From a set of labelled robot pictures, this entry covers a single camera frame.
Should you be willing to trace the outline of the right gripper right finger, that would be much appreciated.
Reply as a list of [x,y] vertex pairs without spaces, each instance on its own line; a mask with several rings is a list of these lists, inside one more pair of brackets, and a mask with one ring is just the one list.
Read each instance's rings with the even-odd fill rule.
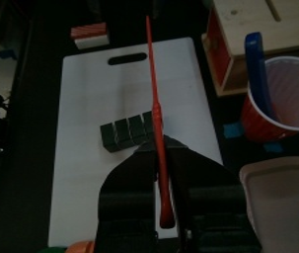
[[238,175],[164,138],[179,253],[260,253]]

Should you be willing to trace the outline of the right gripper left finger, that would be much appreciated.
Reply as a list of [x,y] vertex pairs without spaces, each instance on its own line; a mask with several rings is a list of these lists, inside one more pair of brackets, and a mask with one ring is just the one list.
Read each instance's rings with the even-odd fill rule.
[[155,148],[145,142],[99,192],[95,253],[155,253]]

